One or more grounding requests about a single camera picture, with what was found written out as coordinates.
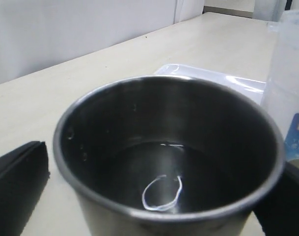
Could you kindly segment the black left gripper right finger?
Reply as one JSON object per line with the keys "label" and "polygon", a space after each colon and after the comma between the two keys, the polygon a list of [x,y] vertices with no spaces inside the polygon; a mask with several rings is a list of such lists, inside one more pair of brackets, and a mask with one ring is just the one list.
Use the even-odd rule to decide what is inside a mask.
{"label": "black left gripper right finger", "polygon": [[299,168],[286,163],[279,182],[254,214],[267,236],[299,236]]}

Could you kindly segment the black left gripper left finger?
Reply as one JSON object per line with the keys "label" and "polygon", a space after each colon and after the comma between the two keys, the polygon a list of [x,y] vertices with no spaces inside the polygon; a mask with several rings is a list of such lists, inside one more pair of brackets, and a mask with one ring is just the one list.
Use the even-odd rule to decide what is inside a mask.
{"label": "black left gripper left finger", "polygon": [[50,177],[45,142],[28,142],[0,157],[0,236],[19,236]]}

